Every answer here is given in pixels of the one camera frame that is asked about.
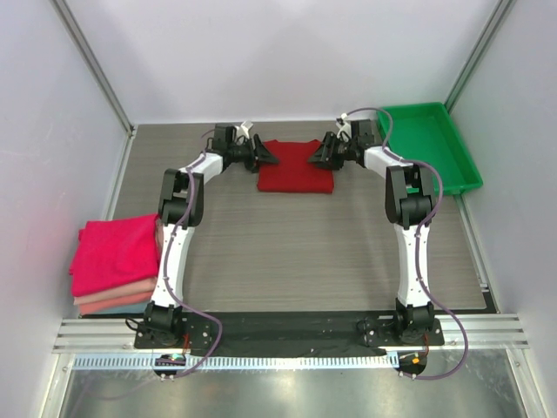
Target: pink towel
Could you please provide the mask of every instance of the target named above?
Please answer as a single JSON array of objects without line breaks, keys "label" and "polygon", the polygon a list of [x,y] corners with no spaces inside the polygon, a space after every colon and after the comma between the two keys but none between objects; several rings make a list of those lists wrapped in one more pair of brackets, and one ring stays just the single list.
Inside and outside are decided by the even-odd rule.
[{"label": "pink towel", "polygon": [[71,263],[74,297],[158,275],[157,215],[87,222]]},{"label": "pink towel", "polygon": [[120,298],[101,300],[99,302],[84,303],[79,305],[79,313],[82,315],[93,314],[109,307],[121,307],[122,305],[131,305],[133,303],[145,302],[149,300],[153,292],[143,292],[122,296]]},{"label": "pink towel", "polygon": [[135,281],[127,285],[114,287],[112,289],[103,290],[103,292],[91,293],[73,299],[74,305],[83,305],[84,303],[100,302],[101,300],[115,299],[130,294],[152,292],[157,285],[157,278]]}]

